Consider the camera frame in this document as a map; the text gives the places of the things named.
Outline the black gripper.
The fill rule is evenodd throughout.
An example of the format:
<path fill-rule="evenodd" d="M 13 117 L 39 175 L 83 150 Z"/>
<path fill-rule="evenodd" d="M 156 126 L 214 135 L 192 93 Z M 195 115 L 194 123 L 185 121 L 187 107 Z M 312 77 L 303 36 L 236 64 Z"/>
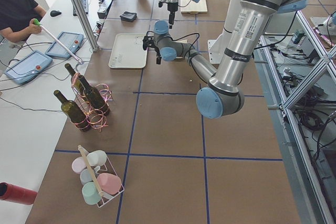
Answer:
<path fill-rule="evenodd" d="M 179 7 L 179 0 L 160 0 L 159 8 L 163 6 L 163 4 L 167 4 L 167 10 L 170 12 L 169 14 L 169 29 L 173 28 L 175 12 Z"/>
<path fill-rule="evenodd" d="M 148 35 L 149 31 L 146 32 L 145 36 L 143 37 L 142 40 L 142 48 L 143 50 L 147 50 L 148 48 L 152 48 L 156 52 L 156 64 L 160 65 L 161 64 L 161 54 L 158 46 L 155 45 L 154 43 L 154 36 L 149 36 Z"/>

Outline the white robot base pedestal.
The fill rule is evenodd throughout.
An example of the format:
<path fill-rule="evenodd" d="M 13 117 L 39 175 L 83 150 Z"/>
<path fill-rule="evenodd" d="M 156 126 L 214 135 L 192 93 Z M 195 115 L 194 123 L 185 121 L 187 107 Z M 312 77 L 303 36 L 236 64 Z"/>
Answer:
<path fill-rule="evenodd" d="M 224 50 L 231 39 L 240 12 L 240 0 L 230 0 L 223 32 L 216 40 L 207 41 L 209 61 L 211 64 L 219 64 L 221 62 Z"/>

